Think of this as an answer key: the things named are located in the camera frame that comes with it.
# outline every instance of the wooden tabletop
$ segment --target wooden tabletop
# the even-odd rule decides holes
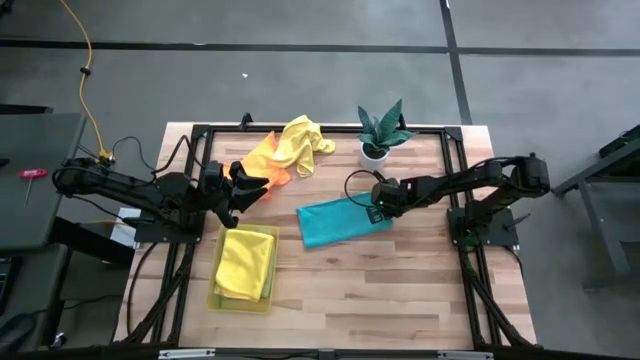
[[[163,165],[180,136],[191,134],[193,123],[169,123],[158,165]],[[493,156],[485,126],[463,126],[469,165]],[[212,159],[241,160],[267,134],[217,133]],[[185,306],[180,346],[352,348],[352,349],[470,349],[467,307],[458,255],[451,245],[445,198],[426,209],[394,219],[390,230],[313,250],[302,245],[296,208],[344,197],[344,179],[358,169],[360,142],[353,134],[325,134],[336,142],[330,155],[315,156],[315,172],[293,180],[260,200],[240,221],[280,227],[273,307],[268,315],[209,311],[207,289],[219,220],[207,214],[202,242],[197,246]],[[182,172],[183,147],[168,171]],[[354,176],[350,193],[370,191],[375,179]],[[444,175],[437,136],[417,135],[391,150],[385,176],[404,178]],[[476,190],[482,198],[491,189]],[[134,289],[133,326],[156,300],[168,245],[158,245],[143,264]],[[136,252],[131,274],[144,252]],[[486,258],[494,298],[521,334],[535,334],[518,263],[502,248],[489,247]],[[484,306],[478,306],[483,334],[489,338]],[[123,303],[115,339],[126,336]],[[171,327],[173,300],[165,321]]]

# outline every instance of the teal cloth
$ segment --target teal cloth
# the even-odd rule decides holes
[[[352,196],[352,198],[361,204],[371,204],[371,193]],[[372,224],[369,221],[367,209],[352,203],[347,198],[301,207],[296,209],[296,212],[305,248],[371,234],[393,225],[391,219]]]

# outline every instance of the plastic tray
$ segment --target plastic tray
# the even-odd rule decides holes
[[[275,267],[278,259],[278,240],[280,238],[280,229],[275,226],[267,225],[249,225],[238,224],[238,230],[255,231],[263,234],[273,236],[273,252],[275,259],[270,263],[270,267]],[[213,292],[216,287],[216,272],[218,272],[218,266],[220,265],[220,258],[222,257],[222,247],[224,246],[224,240],[226,238],[228,229],[224,226],[220,227],[218,232],[218,241],[216,243],[216,252],[213,257],[213,268],[211,270],[211,278],[209,280],[209,291],[207,293],[207,308],[209,310],[217,311],[238,311],[248,313],[268,313],[271,310],[271,294],[273,294],[273,287],[275,286],[276,272],[271,271],[271,289],[269,290],[269,296],[260,299],[258,302],[252,302],[248,300],[230,299],[224,296],[218,295]]]

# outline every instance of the concrete floor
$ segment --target concrete floor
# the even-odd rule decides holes
[[[69,2],[92,38],[101,41],[447,45],[437,0]],[[449,0],[449,6],[458,46],[640,48],[636,1]],[[82,40],[56,1],[17,0],[15,7],[0,20],[2,38]],[[257,121],[288,121],[306,113],[318,122],[353,122],[356,105],[379,113],[403,98],[410,123],[461,123],[447,54],[99,50],[94,55],[86,98],[104,140],[113,144],[138,136],[152,163],[168,121],[238,121],[249,111]],[[534,151],[544,158],[554,185],[638,123],[637,60],[460,56],[473,124],[489,126],[497,155]],[[0,103],[80,112],[78,68],[85,61],[83,50],[0,48]],[[83,143],[96,147],[90,127]],[[134,143],[123,144],[118,155],[118,170],[146,175]],[[517,214],[532,213],[518,232],[539,343],[639,357],[638,293],[582,291],[582,281],[606,274],[609,264],[576,195],[565,200],[548,195],[514,206]],[[60,213],[75,221],[104,219],[85,205],[65,200]],[[126,272],[91,259],[74,257],[74,264],[109,276],[113,291],[121,291],[126,281]],[[76,279],[69,288],[84,283]],[[105,343],[111,336],[117,304],[89,306],[111,315],[102,327],[87,328],[81,314],[66,314],[63,325],[74,329],[67,330],[74,334],[70,346]]]

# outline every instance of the yellow towel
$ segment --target yellow towel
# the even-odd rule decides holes
[[[310,176],[313,174],[313,152],[332,153],[335,149],[335,142],[322,137],[320,125],[302,115],[285,126],[273,162],[281,168],[295,162],[300,176]]]
[[[225,297],[259,301],[269,272],[273,244],[271,235],[228,230],[214,292]]]
[[[269,179],[269,183],[264,187],[269,189],[273,185],[284,185],[291,180],[289,172],[273,163],[271,158],[276,152],[276,134],[272,131],[242,159],[242,167],[249,176],[263,177]],[[224,167],[225,175],[229,176],[229,167]],[[262,196],[262,199],[269,198],[269,193]]]

